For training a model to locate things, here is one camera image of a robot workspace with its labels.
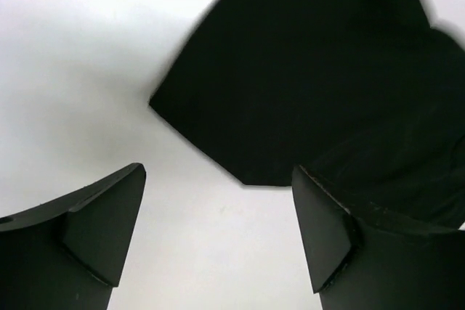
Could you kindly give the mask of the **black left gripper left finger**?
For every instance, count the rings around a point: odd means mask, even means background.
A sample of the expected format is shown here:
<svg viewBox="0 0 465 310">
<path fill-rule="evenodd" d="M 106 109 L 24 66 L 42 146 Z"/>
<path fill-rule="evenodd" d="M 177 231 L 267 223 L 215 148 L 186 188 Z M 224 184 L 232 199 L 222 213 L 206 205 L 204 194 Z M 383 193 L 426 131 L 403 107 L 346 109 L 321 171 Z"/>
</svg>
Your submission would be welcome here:
<svg viewBox="0 0 465 310">
<path fill-rule="evenodd" d="M 1 218 L 1 308 L 106 309 L 119 286 L 146 182 L 132 163 Z"/>
</svg>

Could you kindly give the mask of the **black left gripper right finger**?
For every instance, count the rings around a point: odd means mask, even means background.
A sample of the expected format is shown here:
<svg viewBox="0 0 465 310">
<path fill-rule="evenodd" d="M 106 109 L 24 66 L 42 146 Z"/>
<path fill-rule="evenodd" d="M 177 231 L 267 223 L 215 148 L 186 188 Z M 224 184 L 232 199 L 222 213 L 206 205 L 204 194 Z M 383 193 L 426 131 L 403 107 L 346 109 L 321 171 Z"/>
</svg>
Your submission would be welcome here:
<svg viewBox="0 0 465 310">
<path fill-rule="evenodd" d="M 462 309 L 464 232 L 418 221 L 296 167 L 292 193 L 324 309 Z"/>
</svg>

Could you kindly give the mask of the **black shorts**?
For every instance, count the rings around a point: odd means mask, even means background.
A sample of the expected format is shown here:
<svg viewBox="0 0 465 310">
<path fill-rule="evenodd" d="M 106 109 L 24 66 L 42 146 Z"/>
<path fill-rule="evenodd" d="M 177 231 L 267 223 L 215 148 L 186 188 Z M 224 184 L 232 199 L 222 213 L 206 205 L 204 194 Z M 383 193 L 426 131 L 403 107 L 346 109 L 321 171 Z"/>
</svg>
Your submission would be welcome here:
<svg viewBox="0 0 465 310">
<path fill-rule="evenodd" d="M 420 0 L 217 0 L 149 105 L 243 184 L 464 223 L 464 49 Z"/>
</svg>

